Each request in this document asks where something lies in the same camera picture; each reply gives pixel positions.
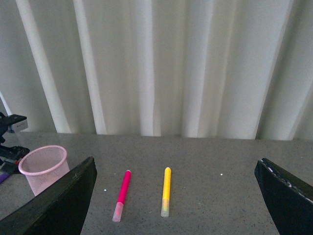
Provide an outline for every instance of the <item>purple object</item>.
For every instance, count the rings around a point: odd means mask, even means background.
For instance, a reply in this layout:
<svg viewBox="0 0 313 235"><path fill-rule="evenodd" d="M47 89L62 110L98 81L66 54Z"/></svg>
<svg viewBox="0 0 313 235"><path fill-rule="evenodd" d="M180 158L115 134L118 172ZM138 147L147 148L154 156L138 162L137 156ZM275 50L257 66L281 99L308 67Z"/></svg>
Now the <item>purple object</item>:
<svg viewBox="0 0 313 235"><path fill-rule="evenodd" d="M11 174L8 174L8 173L2 173L0 175L0 184L2 184L3 181L5 181L7 178L9 178Z"/></svg>

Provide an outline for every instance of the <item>pink container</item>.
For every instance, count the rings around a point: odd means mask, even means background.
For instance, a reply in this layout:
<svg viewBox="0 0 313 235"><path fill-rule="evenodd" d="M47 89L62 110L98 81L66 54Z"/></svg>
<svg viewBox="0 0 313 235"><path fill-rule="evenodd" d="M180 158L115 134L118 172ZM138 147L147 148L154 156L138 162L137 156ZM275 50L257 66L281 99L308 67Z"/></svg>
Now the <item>pink container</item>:
<svg viewBox="0 0 313 235"><path fill-rule="evenodd" d="M37 148L20 161L19 170L37 196L69 172L67 151L57 145Z"/></svg>

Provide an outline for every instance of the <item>curtain fold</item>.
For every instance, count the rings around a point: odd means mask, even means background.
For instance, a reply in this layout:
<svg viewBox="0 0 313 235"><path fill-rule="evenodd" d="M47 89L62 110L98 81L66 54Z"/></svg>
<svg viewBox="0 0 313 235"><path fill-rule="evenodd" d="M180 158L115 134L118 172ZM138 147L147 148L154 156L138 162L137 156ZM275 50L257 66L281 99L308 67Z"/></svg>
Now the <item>curtain fold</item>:
<svg viewBox="0 0 313 235"><path fill-rule="evenodd" d="M313 2L8 0L1 109L26 131L313 140Z"/></svg>

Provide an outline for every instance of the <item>gray countertop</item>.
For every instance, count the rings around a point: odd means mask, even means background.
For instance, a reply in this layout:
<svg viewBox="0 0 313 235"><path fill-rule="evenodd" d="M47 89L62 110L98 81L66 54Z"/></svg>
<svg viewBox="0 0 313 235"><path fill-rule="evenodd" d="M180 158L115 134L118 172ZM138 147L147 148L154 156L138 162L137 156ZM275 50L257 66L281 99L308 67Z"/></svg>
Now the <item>gray countertop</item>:
<svg viewBox="0 0 313 235"><path fill-rule="evenodd" d="M278 234L254 168L268 158L313 185L313 142L83 134L5 134L5 146L67 150L72 169L88 156L98 171L82 230L98 234ZM170 216L160 216L164 170L172 169ZM132 179L119 223L112 216L124 172ZM26 178L0 185L0 219L34 197Z"/></svg>

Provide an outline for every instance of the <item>pen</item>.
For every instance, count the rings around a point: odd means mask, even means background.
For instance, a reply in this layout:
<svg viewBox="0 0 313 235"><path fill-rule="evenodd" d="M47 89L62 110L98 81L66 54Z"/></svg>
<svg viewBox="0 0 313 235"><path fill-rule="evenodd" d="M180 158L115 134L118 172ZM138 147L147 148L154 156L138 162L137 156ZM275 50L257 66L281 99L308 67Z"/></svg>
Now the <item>pen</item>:
<svg viewBox="0 0 313 235"><path fill-rule="evenodd" d="M122 211L126 199L127 189L129 185L129 181L131 180L132 173L130 170L127 170L124 175L123 183L121 190L119 192L119 196L117 199L114 215L112 221L119 222L121 220Z"/></svg>
<svg viewBox="0 0 313 235"><path fill-rule="evenodd" d="M161 216L168 217L170 206L170 189L171 189L171 169L167 167L164 171L164 185L162 197Z"/></svg>

